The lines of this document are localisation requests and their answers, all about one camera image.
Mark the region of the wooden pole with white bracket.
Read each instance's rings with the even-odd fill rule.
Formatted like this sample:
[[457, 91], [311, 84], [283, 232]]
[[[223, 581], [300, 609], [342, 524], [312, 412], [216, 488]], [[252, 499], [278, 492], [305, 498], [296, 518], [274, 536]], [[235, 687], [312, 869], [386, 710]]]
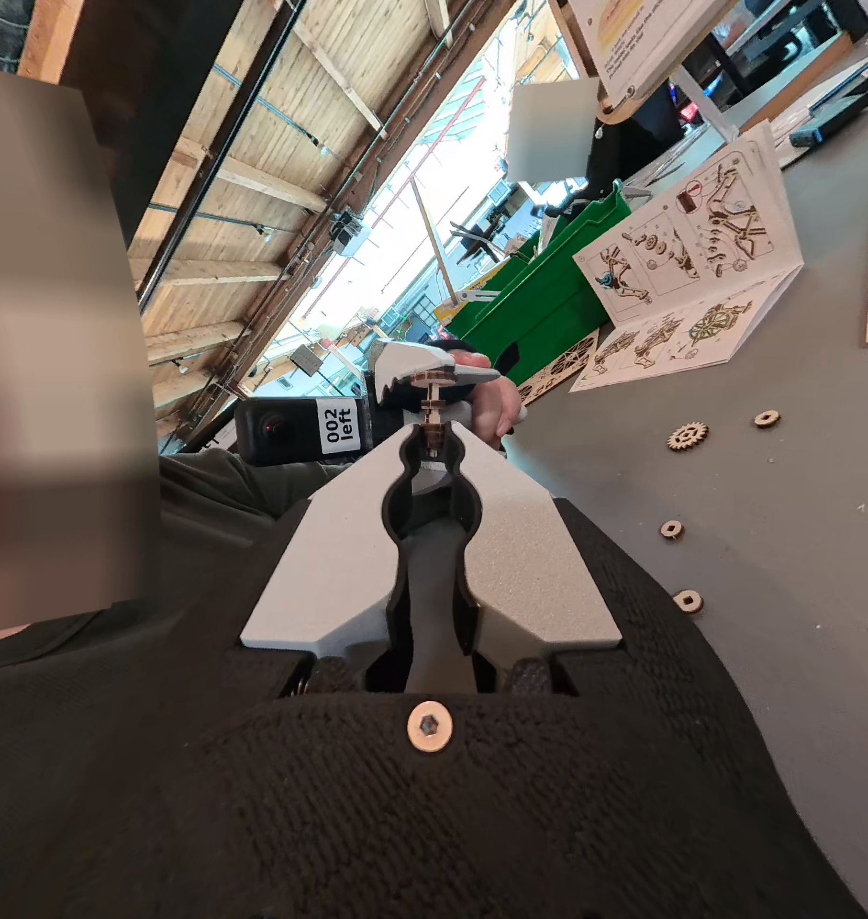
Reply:
[[[437, 230], [436, 224], [430, 218], [426, 204], [423, 201], [421, 193], [417, 187], [416, 179], [414, 177], [410, 177], [408, 179], [408, 184], [411, 187], [413, 194], [415, 196], [415, 199], [417, 201], [417, 206], [420, 211], [421, 218], [422, 218], [423, 224], [426, 229], [428, 240], [432, 245], [435, 259], [437, 261], [438, 267], [440, 269], [440, 273], [444, 280], [444, 284], [446, 286], [447, 293], [449, 294], [449, 302], [453, 306], [459, 307], [461, 304], [461, 298], [456, 292], [452, 284], [450, 270], [449, 270], [449, 267], [446, 261], [446, 251], [440, 239], [440, 234]], [[452, 226], [451, 237], [455, 237], [457, 239], [468, 240], [468, 241], [478, 244], [478, 248], [484, 251], [486, 255], [490, 257], [496, 263], [496, 266], [498, 268], [501, 268], [504, 265], [505, 261], [507, 261], [506, 258], [498, 258], [497, 253], [498, 251], [500, 251], [500, 247], [493, 246], [491, 241], [487, 239], [485, 236], [473, 233], [467, 230], [466, 228], [464, 228], [463, 226], [460, 226], [459, 224], [456, 224], [454, 222], [451, 223], [451, 226]]]

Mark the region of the person's left hand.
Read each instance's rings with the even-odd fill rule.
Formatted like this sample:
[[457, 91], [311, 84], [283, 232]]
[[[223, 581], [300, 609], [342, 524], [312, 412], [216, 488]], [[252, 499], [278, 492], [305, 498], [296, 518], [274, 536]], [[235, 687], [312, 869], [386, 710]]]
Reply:
[[523, 408], [515, 384], [500, 375], [474, 387], [464, 401], [471, 406], [472, 431], [491, 448], [503, 451], [503, 438]]

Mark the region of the wooden sheet with wheel parts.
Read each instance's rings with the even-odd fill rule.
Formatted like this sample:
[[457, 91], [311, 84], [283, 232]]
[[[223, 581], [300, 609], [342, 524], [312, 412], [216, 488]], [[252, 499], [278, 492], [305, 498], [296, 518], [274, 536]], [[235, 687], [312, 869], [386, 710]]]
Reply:
[[543, 394], [562, 385], [571, 377], [580, 374], [595, 355], [598, 340], [598, 332], [591, 333], [555, 358], [545, 368], [521, 383], [518, 386], [518, 391], [523, 406], [529, 407]]

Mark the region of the instruction booklet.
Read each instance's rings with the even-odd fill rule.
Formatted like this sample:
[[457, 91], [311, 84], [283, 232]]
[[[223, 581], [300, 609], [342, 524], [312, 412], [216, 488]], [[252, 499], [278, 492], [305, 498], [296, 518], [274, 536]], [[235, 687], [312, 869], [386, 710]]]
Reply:
[[730, 360], [804, 265], [770, 122], [574, 261], [614, 329], [571, 392]]

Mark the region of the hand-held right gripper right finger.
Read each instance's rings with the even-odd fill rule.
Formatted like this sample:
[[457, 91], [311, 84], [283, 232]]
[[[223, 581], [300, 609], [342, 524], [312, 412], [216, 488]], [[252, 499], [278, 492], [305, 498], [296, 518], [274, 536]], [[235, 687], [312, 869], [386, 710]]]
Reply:
[[457, 422], [442, 449], [451, 475], [453, 627], [465, 656], [497, 671], [623, 640], [552, 494]]

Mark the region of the instruction board on easel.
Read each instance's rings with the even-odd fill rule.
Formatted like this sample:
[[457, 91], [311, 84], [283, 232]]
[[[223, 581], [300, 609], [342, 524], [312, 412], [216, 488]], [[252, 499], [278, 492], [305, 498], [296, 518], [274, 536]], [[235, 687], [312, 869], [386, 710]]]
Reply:
[[727, 17], [728, 1], [568, 1], [563, 19], [575, 30], [589, 75], [599, 79], [598, 118], [629, 119]]

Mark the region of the wooden axle assembly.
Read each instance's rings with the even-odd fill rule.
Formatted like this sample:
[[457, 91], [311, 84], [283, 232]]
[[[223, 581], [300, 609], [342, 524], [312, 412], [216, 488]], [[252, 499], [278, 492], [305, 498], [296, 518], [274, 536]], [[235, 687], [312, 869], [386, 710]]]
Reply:
[[446, 402], [441, 399], [440, 391], [456, 382], [456, 377], [447, 370], [426, 370], [412, 374], [409, 381], [414, 387], [422, 390], [421, 430], [428, 456], [436, 460], [440, 457], [446, 437], [446, 426], [441, 417]]

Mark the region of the black and blue device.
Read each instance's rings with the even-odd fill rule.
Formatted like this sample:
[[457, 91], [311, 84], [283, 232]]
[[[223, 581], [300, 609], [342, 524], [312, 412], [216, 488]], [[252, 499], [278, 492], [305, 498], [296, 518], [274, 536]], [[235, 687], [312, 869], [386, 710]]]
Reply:
[[868, 93], [835, 98], [815, 109], [809, 121], [789, 135], [791, 147], [803, 150], [820, 146], [868, 107]]

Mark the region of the person's left forearm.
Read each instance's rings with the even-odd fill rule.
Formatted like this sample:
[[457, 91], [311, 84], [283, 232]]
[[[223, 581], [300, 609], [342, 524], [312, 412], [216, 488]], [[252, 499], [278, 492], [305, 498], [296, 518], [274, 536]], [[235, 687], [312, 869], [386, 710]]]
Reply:
[[219, 448], [161, 456], [161, 500], [165, 511], [198, 520], [214, 522], [224, 516], [277, 520], [349, 465], [309, 461], [256, 467]]

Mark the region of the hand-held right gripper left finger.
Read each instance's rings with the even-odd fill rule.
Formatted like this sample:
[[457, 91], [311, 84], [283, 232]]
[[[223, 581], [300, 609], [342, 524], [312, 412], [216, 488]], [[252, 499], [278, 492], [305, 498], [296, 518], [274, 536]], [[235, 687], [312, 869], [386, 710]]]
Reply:
[[240, 634], [244, 647], [346, 659], [368, 679], [413, 661], [406, 561], [424, 438], [403, 426], [308, 500]]

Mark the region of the large green plastic bin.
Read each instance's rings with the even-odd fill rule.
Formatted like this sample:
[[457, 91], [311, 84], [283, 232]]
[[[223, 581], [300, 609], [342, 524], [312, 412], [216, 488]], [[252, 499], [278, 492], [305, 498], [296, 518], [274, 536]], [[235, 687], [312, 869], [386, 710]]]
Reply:
[[630, 216], [616, 179], [611, 193], [590, 202], [550, 244], [517, 272], [489, 303], [469, 303], [449, 333], [485, 354], [493, 365], [516, 346], [515, 366], [503, 372], [517, 383], [533, 377], [611, 319], [575, 261], [582, 249]]

